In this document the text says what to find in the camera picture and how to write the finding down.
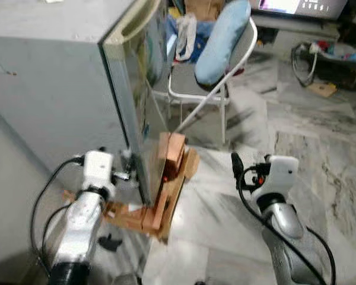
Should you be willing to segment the brown cardboard box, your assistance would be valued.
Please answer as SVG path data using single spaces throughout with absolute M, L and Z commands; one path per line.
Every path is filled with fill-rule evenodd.
M 197 21 L 216 21 L 226 5 L 226 0 L 183 0 L 186 13 Z

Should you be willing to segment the grey appliance with lit display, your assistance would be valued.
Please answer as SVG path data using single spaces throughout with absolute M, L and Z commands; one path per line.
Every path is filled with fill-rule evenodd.
M 336 21 L 347 0 L 249 0 L 252 14 L 314 21 Z

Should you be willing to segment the blue cloth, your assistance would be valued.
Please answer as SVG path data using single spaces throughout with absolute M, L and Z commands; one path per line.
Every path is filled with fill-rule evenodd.
M 170 39 L 174 37 L 174 41 L 172 41 L 174 51 L 171 52 L 171 55 L 174 60 L 175 50 L 176 50 L 176 39 L 177 39 L 176 18 L 173 17 L 172 15 L 168 15 L 167 22 L 168 22 L 168 28 L 167 28 L 168 43 L 170 43 Z M 185 62 L 195 63 L 197 62 L 197 60 L 199 60 L 200 54 L 202 54 L 202 51 L 205 49 L 205 46 L 208 43 L 208 39 L 211 34 L 213 26 L 214 26 L 213 21 L 197 21 L 197 31 L 195 36 L 194 51 L 191 58 Z

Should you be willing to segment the small black floor object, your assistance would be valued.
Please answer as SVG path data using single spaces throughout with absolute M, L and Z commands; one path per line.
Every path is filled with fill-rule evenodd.
M 97 244 L 108 252 L 117 252 L 119 247 L 123 244 L 123 239 L 113 238 L 112 234 L 107 234 L 107 236 L 100 236 L 97 239 Z

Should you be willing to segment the white metal chair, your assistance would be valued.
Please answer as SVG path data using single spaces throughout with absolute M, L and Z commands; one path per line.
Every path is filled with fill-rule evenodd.
M 189 125 L 199 119 L 199 112 L 207 105 L 214 105 L 220 112 L 220 144 L 227 143 L 227 109 L 230 104 L 227 81 L 237 74 L 243 73 L 249 57 L 251 56 L 258 40 L 258 27 L 254 19 L 249 19 L 237 44 L 230 55 L 230 67 L 219 82 L 213 86 L 202 86 L 195 79 L 195 66 L 192 64 L 177 64 L 171 68 L 167 82 L 167 101 L 171 105 L 194 106 L 187 116 L 180 113 L 180 124 L 172 128 L 175 133 L 183 133 Z

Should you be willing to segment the white cloth bag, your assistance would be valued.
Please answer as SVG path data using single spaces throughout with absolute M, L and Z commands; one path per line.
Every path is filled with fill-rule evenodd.
M 188 61 L 194 51 L 197 19 L 194 14 L 188 13 L 176 19 L 176 50 L 174 60 Z

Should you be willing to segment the wooden fridge stand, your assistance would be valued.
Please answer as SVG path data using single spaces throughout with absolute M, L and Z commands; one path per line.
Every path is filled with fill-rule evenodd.
M 152 204 L 129 204 L 116 200 L 116 182 L 134 185 L 135 178 L 118 180 L 113 178 L 113 173 L 112 182 L 116 192 L 109 200 L 97 192 L 81 189 L 75 195 L 70 194 L 71 204 L 64 215 L 68 242 L 92 240 L 104 221 L 165 242 L 181 189 L 196 171 L 199 157 L 194 149 L 186 146 L 185 135 L 178 133 L 161 134 L 157 157 L 165 161 L 163 169 L 159 171 L 161 177 L 157 181 L 156 201 Z

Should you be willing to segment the grey fridge door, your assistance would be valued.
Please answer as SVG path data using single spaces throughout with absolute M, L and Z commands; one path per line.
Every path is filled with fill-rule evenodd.
M 123 150 L 132 150 L 137 157 L 135 184 L 126 184 L 119 193 L 130 204 L 156 201 L 164 165 L 164 159 L 157 157 L 157 146 L 161 134 L 169 131 L 152 92 L 166 74 L 165 36 L 164 0 L 132 0 L 100 42 L 126 141 Z M 119 152 L 122 167 L 123 150 Z

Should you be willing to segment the grey fridge body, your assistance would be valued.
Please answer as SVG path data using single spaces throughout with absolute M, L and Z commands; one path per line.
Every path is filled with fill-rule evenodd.
M 135 0 L 0 0 L 0 116 L 43 168 L 128 148 L 101 46 Z

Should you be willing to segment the dark basket with colourful items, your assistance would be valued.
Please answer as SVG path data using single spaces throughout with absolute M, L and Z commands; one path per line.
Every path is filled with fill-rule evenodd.
M 333 41 L 308 41 L 290 49 L 290 63 L 300 86 L 332 83 L 356 91 L 356 48 Z

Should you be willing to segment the flat cardboard piece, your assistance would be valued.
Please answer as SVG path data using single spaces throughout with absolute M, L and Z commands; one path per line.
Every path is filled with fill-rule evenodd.
M 320 97 L 332 97 L 338 91 L 338 88 L 332 83 L 321 83 L 321 82 L 314 82 L 309 84 L 306 87 L 309 91 L 316 93 Z

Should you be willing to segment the light blue pillow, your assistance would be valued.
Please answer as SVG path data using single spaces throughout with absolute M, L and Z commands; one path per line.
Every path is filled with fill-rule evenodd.
M 195 81 L 199 85 L 213 86 L 224 76 L 233 49 L 249 22 L 251 9 L 249 0 L 232 0 L 224 6 L 195 63 Z

